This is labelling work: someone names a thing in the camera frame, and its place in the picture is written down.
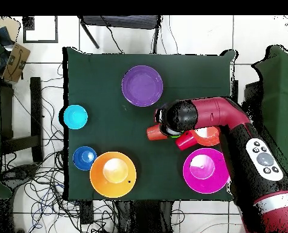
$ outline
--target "small blue bowl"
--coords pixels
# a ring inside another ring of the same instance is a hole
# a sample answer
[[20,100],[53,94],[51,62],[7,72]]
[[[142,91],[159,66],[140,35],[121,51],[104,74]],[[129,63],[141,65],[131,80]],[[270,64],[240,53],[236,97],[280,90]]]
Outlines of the small blue bowl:
[[79,170],[89,171],[96,157],[97,154],[94,149],[88,146],[81,146],[73,153],[73,163]]
[[68,106],[64,112],[64,122],[69,129],[81,129],[88,120],[88,114],[82,106]]

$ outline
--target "purple plate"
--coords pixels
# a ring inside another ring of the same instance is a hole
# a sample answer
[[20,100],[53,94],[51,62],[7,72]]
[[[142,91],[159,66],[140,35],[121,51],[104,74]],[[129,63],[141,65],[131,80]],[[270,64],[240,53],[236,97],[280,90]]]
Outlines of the purple plate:
[[123,77],[124,97],[135,106],[151,106],[162,95],[163,82],[159,73],[149,66],[135,66]]

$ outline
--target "robot control button panel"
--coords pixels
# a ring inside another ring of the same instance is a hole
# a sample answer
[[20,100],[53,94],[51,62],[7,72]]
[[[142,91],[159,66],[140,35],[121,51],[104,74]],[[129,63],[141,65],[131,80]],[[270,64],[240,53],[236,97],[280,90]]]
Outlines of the robot control button panel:
[[246,151],[260,176],[272,181],[278,181],[283,178],[280,166],[262,140],[251,138],[246,144]]

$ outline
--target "red cup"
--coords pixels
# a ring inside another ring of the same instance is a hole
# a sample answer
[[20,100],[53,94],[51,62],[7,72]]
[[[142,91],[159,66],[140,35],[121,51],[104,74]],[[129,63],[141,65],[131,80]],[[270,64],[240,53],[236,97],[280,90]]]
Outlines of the red cup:
[[167,136],[165,136],[160,131],[160,124],[156,124],[152,127],[149,127],[147,130],[147,137],[149,140],[166,140]]
[[188,147],[198,144],[195,131],[188,130],[184,132],[179,138],[176,139],[175,143],[180,150],[185,150]]

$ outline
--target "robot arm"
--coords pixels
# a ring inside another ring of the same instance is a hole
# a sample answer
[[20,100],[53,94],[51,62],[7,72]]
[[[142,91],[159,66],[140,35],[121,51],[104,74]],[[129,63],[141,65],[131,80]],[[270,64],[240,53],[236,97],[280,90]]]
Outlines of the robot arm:
[[163,131],[219,126],[231,193],[247,232],[288,233],[288,179],[248,116],[228,98],[175,101],[156,110]]

